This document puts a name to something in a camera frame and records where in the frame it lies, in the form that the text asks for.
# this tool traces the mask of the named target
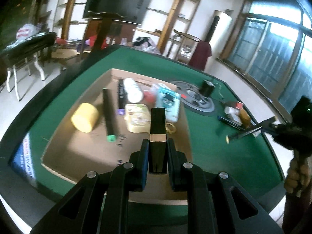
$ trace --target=tiled floor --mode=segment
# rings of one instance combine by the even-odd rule
[[[14,89],[9,93],[5,87],[5,84],[0,86],[0,140],[17,114],[28,103],[28,101],[32,99],[45,85],[47,85],[60,74],[60,65],[56,63],[50,63],[44,67],[44,71],[47,76],[45,81],[40,80],[39,72],[34,68],[33,65],[31,65],[31,71],[33,73],[31,76],[28,75],[26,68],[22,68],[18,71],[18,90],[22,98],[20,102],[16,99]],[[258,122],[270,118],[274,115],[267,104],[252,90],[252,88],[224,65],[216,62],[216,65],[212,66],[210,74],[225,81],[234,90],[238,97],[245,103],[247,108],[251,111]],[[13,78],[10,80],[10,85],[11,87],[14,86]],[[289,162],[293,157],[292,153],[285,150],[280,145],[275,144],[270,136],[268,136],[268,139],[272,144],[282,166],[283,172],[286,175],[287,169],[289,168]],[[284,205],[285,198],[270,213],[270,216],[275,221],[278,221],[280,216],[283,214]],[[24,222],[22,221],[21,223],[21,219],[17,215],[15,216],[13,214],[11,217],[17,217],[16,219],[13,219],[17,225],[24,225]],[[29,233],[30,230],[26,227],[24,231],[24,233]]]

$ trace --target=white table leg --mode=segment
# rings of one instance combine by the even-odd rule
[[[15,65],[13,65],[13,73],[14,73],[15,94],[16,94],[16,97],[18,98],[18,101],[21,101],[21,98],[18,95],[18,78],[16,76],[16,66]]]
[[[29,67],[27,58],[25,58],[25,64],[26,64],[26,66],[27,66],[28,75],[32,75],[32,73],[30,72],[30,67]]]
[[[11,88],[10,88],[10,78],[11,78],[11,69],[7,68],[7,91],[11,92]]]
[[[40,72],[40,77],[41,77],[41,80],[43,81],[46,79],[46,77],[44,76],[44,71],[43,71],[42,67],[38,63],[38,54],[37,53],[34,54],[34,58],[35,58],[35,62],[34,62],[35,67]]]

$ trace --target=metal screw head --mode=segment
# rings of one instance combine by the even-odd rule
[[[220,178],[227,179],[229,177],[229,174],[227,174],[227,173],[220,173],[219,176],[220,176]]]
[[[183,164],[183,167],[187,168],[187,169],[191,169],[193,167],[193,165],[190,162],[186,162],[186,163]]]
[[[88,178],[94,178],[95,176],[96,176],[96,172],[94,172],[94,171],[88,172],[88,174],[87,174]]]
[[[124,163],[124,168],[130,169],[130,168],[132,168],[132,167],[133,167],[133,164],[132,164],[132,163],[130,163],[130,162]]]

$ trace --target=green marker cap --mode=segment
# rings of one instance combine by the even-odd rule
[[[107,141],[110,143],[113,143],[114,141],[116,141],[116,136],[115,135],[108,135]]]

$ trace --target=purple label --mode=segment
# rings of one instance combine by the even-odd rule
[[[124,115],[124,109],[118,109],[118,110],[117,110],[117,113],[118,113],[119,115]]]

